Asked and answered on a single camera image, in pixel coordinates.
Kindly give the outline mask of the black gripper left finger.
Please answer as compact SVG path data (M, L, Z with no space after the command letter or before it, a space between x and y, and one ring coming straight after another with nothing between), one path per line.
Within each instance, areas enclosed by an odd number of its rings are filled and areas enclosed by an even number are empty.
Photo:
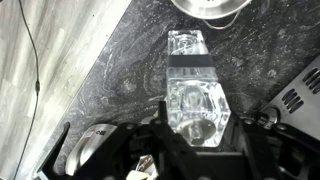
M136 125L124 123L114 126L105 134L93 132L87 137L79 150L72 155L71 174L57 174L54 164L64 144L70 123L64 124L64 130L41 165L41 173L46 180L121 180L130 172L130 167L141 156L151 155L156 168L157 133L159 125L154 121L149 124Z

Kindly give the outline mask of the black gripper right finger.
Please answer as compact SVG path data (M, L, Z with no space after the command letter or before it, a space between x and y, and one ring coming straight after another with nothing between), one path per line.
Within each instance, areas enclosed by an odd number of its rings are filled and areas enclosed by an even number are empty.
M285 123L265 129L233 115L233 144L253 180L320 180L320 141Z

